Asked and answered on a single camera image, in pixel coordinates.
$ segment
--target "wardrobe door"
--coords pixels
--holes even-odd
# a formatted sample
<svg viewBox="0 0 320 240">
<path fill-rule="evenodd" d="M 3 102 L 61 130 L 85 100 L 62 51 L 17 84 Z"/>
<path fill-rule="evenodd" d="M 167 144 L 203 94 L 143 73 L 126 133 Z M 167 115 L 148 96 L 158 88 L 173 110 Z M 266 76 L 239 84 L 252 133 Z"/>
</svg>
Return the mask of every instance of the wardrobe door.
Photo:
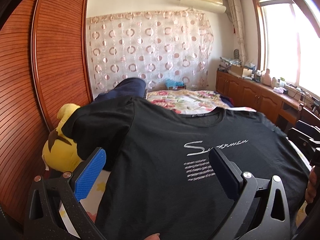
<svg viewBox="0 0 320 240">
<path fill-rule="evenodd" d="M 41 154 L 49 135 L 30 64 L 35 4 L 23 0 L 0 30 L 0 203 L 20 224 L 31 182 L 44 172 Z"/>
<path fill-rule="evenodd" d="M 50 130 L 66 103 L 92 101 L 85 54 L 87 0 L 38 0 L 32 29 L 36 92 Z"/>
</svg>

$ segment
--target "window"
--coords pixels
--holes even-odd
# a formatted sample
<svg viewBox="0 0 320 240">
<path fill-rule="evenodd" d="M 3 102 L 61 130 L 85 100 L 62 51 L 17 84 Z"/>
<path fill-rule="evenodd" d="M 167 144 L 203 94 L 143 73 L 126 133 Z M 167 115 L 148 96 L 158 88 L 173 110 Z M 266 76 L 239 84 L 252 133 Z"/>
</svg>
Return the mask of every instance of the window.
<svg viewBox="0 0 320 240">
<path fill-rule="evenodd" d="M 292 0 L 253 0 L 260 69 L 320 96 L 320 38 Z"/>
</svg>

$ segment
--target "cable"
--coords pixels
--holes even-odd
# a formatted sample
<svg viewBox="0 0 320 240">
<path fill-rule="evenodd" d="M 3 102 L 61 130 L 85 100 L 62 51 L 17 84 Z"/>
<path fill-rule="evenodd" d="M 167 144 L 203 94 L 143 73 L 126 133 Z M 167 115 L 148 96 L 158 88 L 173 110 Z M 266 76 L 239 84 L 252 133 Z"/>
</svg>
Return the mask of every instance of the cable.
<svg viewBox="0 0 320 240">
<path fill-rule="evenodd" d="M 300 92 L 302 92 L 302 94 L 303 94 L 303 91 L 302 91 L 302 90 L 298 90 L 298 91 L 294 94 L 293 97 L 290 97 L 290 96 L 288 96 L 288 97 L 289 97 L 289 98 L 294 98 L 294 97 L 296 96 L 296 94 L 298 94 L 298 93 L 300 93 Z"/>
<path fill-rule="evenodd" d="M 228 16 L 229 21 L 230 21 L 231 23 L 233 23 L 231 13 L 230 13 L 230 12 L 227 12 L 227 11 L 225 11 L 224 13 Z"/>
</svg>

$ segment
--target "hand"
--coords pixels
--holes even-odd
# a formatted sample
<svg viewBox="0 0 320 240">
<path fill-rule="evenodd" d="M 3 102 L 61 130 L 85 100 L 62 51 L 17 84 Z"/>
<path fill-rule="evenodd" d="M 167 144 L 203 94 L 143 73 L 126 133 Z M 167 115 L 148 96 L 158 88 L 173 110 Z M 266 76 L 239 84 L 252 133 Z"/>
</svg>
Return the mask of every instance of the hand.
<svg viewBox="0 0 320 240">
<path fill-rule="evenodd" d="M 308 204 L 313 203 L 313 199 L 316 197 L 317 189 L 315 188 L 316 182 L 317 182 L 317 175 L 314 171 L 314 167 L 312 168 L 310 175 L 309 175 L 309 181 L 308 186 L 305 194 L 305 198 Z"/>
<path fill-rule="evenodd" d="M 160 235 L 160 234 L 154 234 L 154 235 L 152 235 L 152 236 L 148 236 L 148 237 L 147 237 L 146 239 L 144 239 L 144 240 L 160 240 L 159 235 Z"/>
</svg>

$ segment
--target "folded clothes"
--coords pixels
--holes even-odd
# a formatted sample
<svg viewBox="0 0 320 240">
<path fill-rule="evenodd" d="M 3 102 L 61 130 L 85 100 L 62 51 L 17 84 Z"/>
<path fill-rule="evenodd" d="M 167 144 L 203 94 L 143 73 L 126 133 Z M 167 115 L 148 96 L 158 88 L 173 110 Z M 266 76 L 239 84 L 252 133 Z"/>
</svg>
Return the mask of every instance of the folded clothes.
<svg viewBox="0 0 320 240">
<path fill-rule="evenodd" d="M 220 57 L 220 61 L 225 63 L 228 66 L 231 65 L 241 65 L 241 60 L 239 59 L 232 59 L 232 58 L 225 58 L 225 57 Z"/>
<path fill-rule="evenodd" d="M 113 90 L 100 93 L 92 103 L 109 100 L 120 96 L 136 96 L 143 98 L 146 83 L 140 78 L 127 78 L 122 80 Z"/>
<path fill-rule="evenodd" d="M 184 87 L 184 82 L 167 79 L 165 81 L 165 86 L 167 87 L 167 89 L 176 90 L 178 87 Z"/>
<path fill-rule="evenodd" d="M 229 97 L 225 97 L 223 95 L 220 95 L 221 101 L 227 104 L 230 107 L 234 107 L 233 99 Z"/>
</svg>

